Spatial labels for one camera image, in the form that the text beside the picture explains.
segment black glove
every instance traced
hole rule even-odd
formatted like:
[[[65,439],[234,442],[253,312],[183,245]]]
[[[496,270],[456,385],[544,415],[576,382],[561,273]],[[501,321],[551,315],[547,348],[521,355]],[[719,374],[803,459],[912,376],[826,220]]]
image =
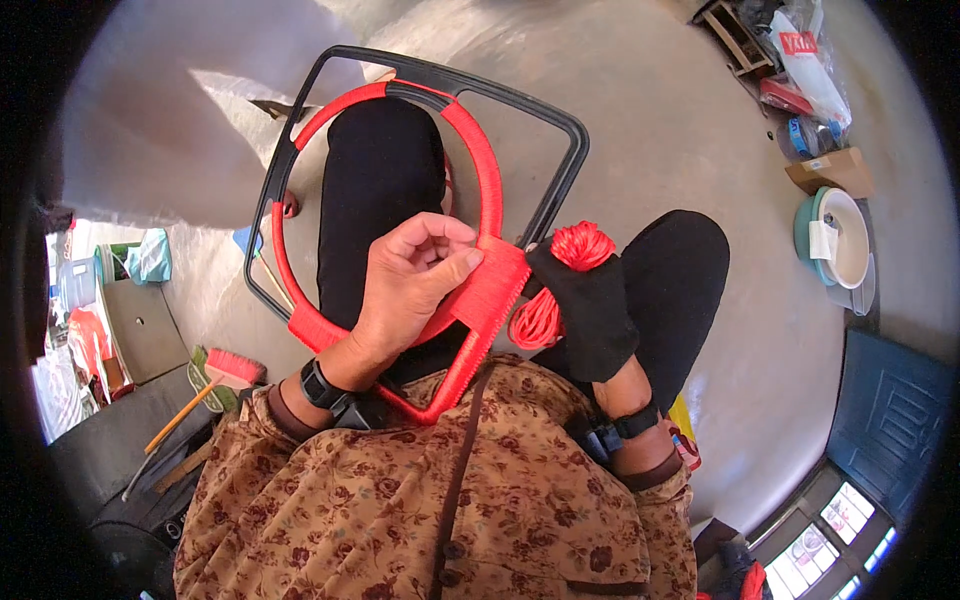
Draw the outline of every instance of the black glove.
[[[534,277],[560,306],[570,374],[578,381],[607,381],[639,345],[627,314],[620,257],[613,254],[600,266],[578,273],[553,255],[552,242],[552,236],[546,238],[526,258]]]

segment white bowl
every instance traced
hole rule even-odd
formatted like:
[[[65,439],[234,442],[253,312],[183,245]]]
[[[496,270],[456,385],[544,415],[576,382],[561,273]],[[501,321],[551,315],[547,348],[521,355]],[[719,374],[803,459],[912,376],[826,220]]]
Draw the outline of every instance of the white bowl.
[[[824,217],[832,215],[840,235],[837,238],[835,260],[825,260],[828,276],[852,290],[863,283],[870,260],[870,238],[856,202],[850,194],[838,188],[830,188],[824,194]]]

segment black plastic frame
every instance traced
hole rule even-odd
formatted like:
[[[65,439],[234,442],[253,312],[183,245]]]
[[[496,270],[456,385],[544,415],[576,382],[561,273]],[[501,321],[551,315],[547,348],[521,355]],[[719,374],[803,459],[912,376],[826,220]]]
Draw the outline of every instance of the black plastic frame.
[[[293,114],[298,114],[302,109],[306,96],[314,82],[317,81],[324,64],[333,58],[360,60],[393,67],[396,69],[397,79],[423,85],[453,97],[459,96],[464,91],[472,91],[522,110],[564,131],[570,138],[570,144],[517,245],[520,248],[526,248],[530,243],[539,242],[543,239],[550,226],[553,225],[553,220],[560,211],[566,194],[570,191],[570,186],[573,185],[577,174],[580,173],[580,167],[583,166],[584,160],[587,158],[589,136],[587,128],[579,119],[533,96],[463,71],[383,50],[342,45],[327,48],[314,62],[310,74],[307,75],[306,81],[303,82],[303,87],[297,95],[297,101],[293,106]],[[422,103],[436,111],[443,110],[452,102],[450,98],[443,96],[443,94],[433,93],[428,89],[403,82],[387,83],[386,93],[388,96]],[[252,227],[254,230],[259,230],[260,222],[267,210],[267,204],[282,200],[290,172],[293,170],[294,162],[300,154],[291,139],[290,134],[293,127],[293,120],[288,119],[276,144],[274,157],[270,161],[267,177],[264,179],[263,189],[260,191],[260,200],[253,214]],[[244,256],[244,281],[254,296],[266,304],[283,321],[289,321],[290,312],[253,281],[251,265],[253,264],[253,247],[256,236],[252,235],[250,239]]]

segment red rope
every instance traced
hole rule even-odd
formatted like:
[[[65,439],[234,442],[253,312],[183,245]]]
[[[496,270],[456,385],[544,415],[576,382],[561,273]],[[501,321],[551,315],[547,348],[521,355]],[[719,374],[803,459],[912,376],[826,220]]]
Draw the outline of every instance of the red rope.
[[[596,223],[581,221],[557,229],[550,251],[570,269],[583,272],[603,264],[616,251],[616,244]],[[507,329],[510,341],[525,350],[550,348],[563,335],[560,307],[545,287],[514,312]]]

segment blue door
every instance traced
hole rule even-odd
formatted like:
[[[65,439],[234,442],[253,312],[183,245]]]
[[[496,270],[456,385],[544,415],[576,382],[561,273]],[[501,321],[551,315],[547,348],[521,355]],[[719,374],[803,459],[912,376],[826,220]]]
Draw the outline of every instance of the blue door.
[[[848,330],[827,456],[902,526],[947,428],[953,369]]]

